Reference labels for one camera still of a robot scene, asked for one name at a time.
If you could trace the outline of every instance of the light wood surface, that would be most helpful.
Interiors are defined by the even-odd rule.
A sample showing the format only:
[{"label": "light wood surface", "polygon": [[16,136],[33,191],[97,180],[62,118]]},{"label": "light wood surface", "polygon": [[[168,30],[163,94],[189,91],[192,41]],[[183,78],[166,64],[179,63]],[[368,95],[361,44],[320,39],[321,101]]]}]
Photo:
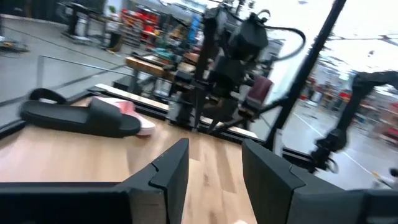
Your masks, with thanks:
[{"label": "light wood surface", "polygon": [[[159,78],[164,78],[169,81],[174,80],[174,72],[167,73],[167,72],[163,71],[163,68],[160,66],[154,65],[152,63],[144,62],[144,61],[139,60],[134,57],[126,58],[126,65],[130,68],[137,69],[142,72],[149,73],[151,75],[155,75]],[[189,72],[194,71],[195,66],[182,62],[178,66],[178,69],[189,73]]]},{"label": "light wood surface", "polygon": [[[119,95],[119,96],[123,96],[123,97],[130,98],[130,99],[133,99],[133,100],[141,101],[141,102],[146,103],[148,105],[156,106],[156,107],[161,108],[163,110],[169,110],[169,106],[166,105],[166,104],[159,103],[157,101],[150,100],[148,98],[145,98],[145,97],[142,97],[142,96],[138,96],[138,95],[135,95],[135,94],[132,94],[132,93],[128,93],[126,91],[122,91],[122,90],[119,90],[117,88],[113,88],[111,86],[105,85],[105,84],[97,84],[97,85],[95,85],[95,87],[102,88],[104,90],[107,90],[107,91],[109,91],[111,93],[114,93],[116,95]],[[201,120],[204,123],[206,123],[206,124],[211,124],[211,122],[213,122],[212,119],[204,118],[204,117],[202,117]],[[233,132],[236,132],[236,133],[244,134],[244,135],[252,137],[252,138],[257,138],[257,135],[255,133],[253,133],[251,131],[247,131],[245,129],[241,129],[241,128],[238,128],[238,127],[231,127],[231,128],[229,128],[229,130],[233,131]]]},{"label": "light wood surface", "polygon": [[0,181],[123,181],[180,138],[189,138],[182,223],[256,223],[243,181],[240,145],[147,119],[156,130],[146,138],[113,139],[27,126],[0,142]]}]

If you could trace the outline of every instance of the gray floor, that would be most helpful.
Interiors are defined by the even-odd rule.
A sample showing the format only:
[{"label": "gray floor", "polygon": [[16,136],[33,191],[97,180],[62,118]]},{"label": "gray floor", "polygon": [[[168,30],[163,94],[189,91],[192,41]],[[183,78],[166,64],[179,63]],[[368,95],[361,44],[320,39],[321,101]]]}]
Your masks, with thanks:
[{"label": "gray floor", "polygon": [[[25,95],[35,88],[37,57],[48,55],[74,62],[87,63],[98,67],[112,69],[124,64],[124,58],[131,49],[125,48],[120,56],[111,55],[95,47],[75,45],[62,38],[62,27],[50,24],[38,24],[27,21],[5,21],[5,32],[10,38],[22,40],[29,46],[30,52],[22,55],[3,55],[0,57],[1,88],[0,101]],[[128,68],[118,68],[119,72],[131,73]],[[45,61],[44,87],[56,86],[65,82],[87,77],[98,71],[78,65],[70,65],[54,60]],[[58,91],[65,96],[72,96],[97,83],[110,84],[122,77],[114,73],[105,73],[97,77],[70,85]],[[0,126],[17,119],[19,104],[0,108]],[[269,123],[274,122],[278,110],[268,112],[263,118]],[[309,118],[305,114],[314,114],[318,119]],[[309,152],[315,148],[313,142],[322,137],[335,123],[330,114],[310,111],[299,105],[283,130],[283,142],[287,147],[302,152]],[[251,130],[264,139],[269,128],[263,119],[252,124]],[[333,156],[339,164],[339,174],[320,172],[317,175],[344,189],[369,188],[373,177],[370,172],[376,171],[388,176],[388,168],[398,165],[396,149],[375,139],[363,135],[357,128],[349,132],[347,148]]]}]

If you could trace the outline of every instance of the black slide sandal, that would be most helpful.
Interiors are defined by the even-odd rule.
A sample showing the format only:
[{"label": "black slide sandal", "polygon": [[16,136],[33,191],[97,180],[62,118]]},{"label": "black slide sandal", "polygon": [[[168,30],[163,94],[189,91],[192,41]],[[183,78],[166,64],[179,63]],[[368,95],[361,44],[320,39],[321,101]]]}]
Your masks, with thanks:
[{"label": "black slide sandal", "polygon": [[[133,136],[141,130],[140,121],[109,103],[93,98],[87,106],[65,105],[66,99],[47,89],[34,90],[22,104],[21,119],[41,128],[92,134],[112,138]],[[39,101],[47,99],[56,104]]]}]

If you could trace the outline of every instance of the robot workstation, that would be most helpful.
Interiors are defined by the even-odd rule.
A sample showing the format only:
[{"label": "robot workstation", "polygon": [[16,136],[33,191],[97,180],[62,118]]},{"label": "robot workstation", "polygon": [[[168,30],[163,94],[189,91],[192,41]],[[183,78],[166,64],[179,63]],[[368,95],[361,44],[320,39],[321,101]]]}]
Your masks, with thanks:
[{"label": "robot workstation", "polygon": [[[21,119],[1,130],[0,222],[398,224],[396,189],[343,190],[314,175],[336,172],[330,157],[344,150],[361,100],[375,86],[398,88],[397,72],[359,73],[338,123],[310,154],[277,143],[345,2],[335,0],[290,90],[268,105],[272,82],[248,75],[267,30],[303,39],[275,61],[297,55],[305,35],[267,26],[268,11],[242,20],[226,3],[202,15],[204,39],[189,71],[180,69],[191,50],[183,41],[167,65],[126,59],[172,83],[162,102],[137,93],[137,74],[126,91],[98,84],[68,99],[32,91]],[[242,85],[251,89],[239,100],[233,93]],[[240,128],[278,107],[266,139]],[[156,125],[152,136],[134,136],[151,132],[143,120]]]}]

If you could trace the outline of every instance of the pink slide sandal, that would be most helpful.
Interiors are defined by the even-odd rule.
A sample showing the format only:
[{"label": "pink slide sandal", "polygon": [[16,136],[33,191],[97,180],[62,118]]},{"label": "pink slide sandal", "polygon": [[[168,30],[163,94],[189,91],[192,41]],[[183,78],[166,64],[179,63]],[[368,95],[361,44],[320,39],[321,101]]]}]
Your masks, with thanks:
[{"label": "pink slide sandal", "polygon": [[148,136],[153,134],[153,132],[155,131],[155,124],[142,117],[139,113],[137,113],[135,111],[136,109],[133,102],[127,100],[121,100],[118,98],[107,98],[107,97],[98,97],[98,96],[97,98],[111,105],[117,106],[118,108],[120,108],[120,112],[122,114],[130,115],[137,118],[141,122],[141,130],[137,135]]}]

